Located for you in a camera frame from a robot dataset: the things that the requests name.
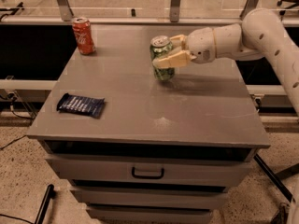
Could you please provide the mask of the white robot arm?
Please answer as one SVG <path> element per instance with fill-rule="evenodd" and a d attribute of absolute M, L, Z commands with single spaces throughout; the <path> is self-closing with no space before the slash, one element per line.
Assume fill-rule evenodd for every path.
<path fill-rule="evenodd" d="M 299 48 L 273 11 L 253 9 L 241 23 L 197 29 L 169 38 L 160 35 L 153 40 L 156 46 L 167 42 L 173 47 L 152 60 L 156 69 L 183 67 L 191 62 L 211 63 L 219 58 L 251 61 L 264 57 L 299 114 Z"/>

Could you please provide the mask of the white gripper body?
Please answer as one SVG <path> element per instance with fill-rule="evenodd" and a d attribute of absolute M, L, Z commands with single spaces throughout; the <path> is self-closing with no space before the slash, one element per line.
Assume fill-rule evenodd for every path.
<path fill-rule="evenodd" d="M 186 49 L 194 63 L 211 63 L 216 58 L 216 45 L 212 28 L 197 29 L 187 35 Z"/>

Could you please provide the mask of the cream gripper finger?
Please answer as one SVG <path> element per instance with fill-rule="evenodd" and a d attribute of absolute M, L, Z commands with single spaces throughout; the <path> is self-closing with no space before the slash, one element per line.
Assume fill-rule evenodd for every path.
<path fill-rule="evenodd" d="M 152 64 L 155 68 L 166 69 L 186 66 L 195 56 L 187 50 L 181 50 L 175 54 L 167 54 L 165 57 L 155 58 Z"/>
<path fill-rule="evenodd" d="M 186 35 L 175 35 L 170 37 L 173 49 L 186 49 Z"/>

